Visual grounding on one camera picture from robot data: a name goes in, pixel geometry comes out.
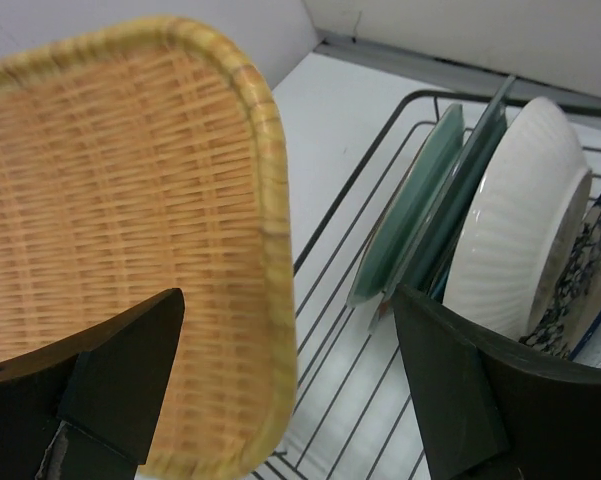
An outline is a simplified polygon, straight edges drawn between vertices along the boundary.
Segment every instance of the dish rack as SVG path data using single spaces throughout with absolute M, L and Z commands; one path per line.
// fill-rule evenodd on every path
M 294 265 L 299 381 L 293 418 L 281 445 L 248 478 L 430 478 L 395 326 L 385 319 L 369 330 L 379 300 L 351 309 L 345 299 L 375 220 L 441 113 L 461 102 L 467 135 L 489 100 L 435 90 L 406 96 L 328 208 Z M 506 103 L 510 122 L 526 101 Z M 577 119 L 601 120 L 601 109 L 561 107 L 576 120 L 594 173 L 591 205 L 601 192 L 601 130 Z M 397 149 L 388 147 L 392 138 Z

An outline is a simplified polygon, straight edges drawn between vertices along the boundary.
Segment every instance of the teal plate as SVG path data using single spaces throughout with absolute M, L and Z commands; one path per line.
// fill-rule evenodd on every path
M 462 148 L 454 168 L 444 175 L 443 186 L 425 212 L 413 241 L 404 243 L 389 273 L 383 301 L 393 295 L 398 283 L 426 290 L 426 280 L 440 255 L 453 242 L 454 232 L 464 223 L 482 176 L 507 130 L 502 100 L 515 81 L 509 77 L 495 94 Z
M 384 215 L 376 222 L 347 298 L 349 306 L 384 290 L 400 251 L 412 241 L 424 220 L 422 212 L 430 208 L 456 163 L 463 134 L 462 106 L 453 104 L 427 136 Z

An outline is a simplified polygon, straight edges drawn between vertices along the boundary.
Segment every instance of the woven basket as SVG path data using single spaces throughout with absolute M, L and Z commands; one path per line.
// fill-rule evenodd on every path
M 292 281 L 278 111 L 231 41 L 152 17 L 0 62 L 0 361 L 185 292 L 143 473 L 236 478 L 275 448 Z

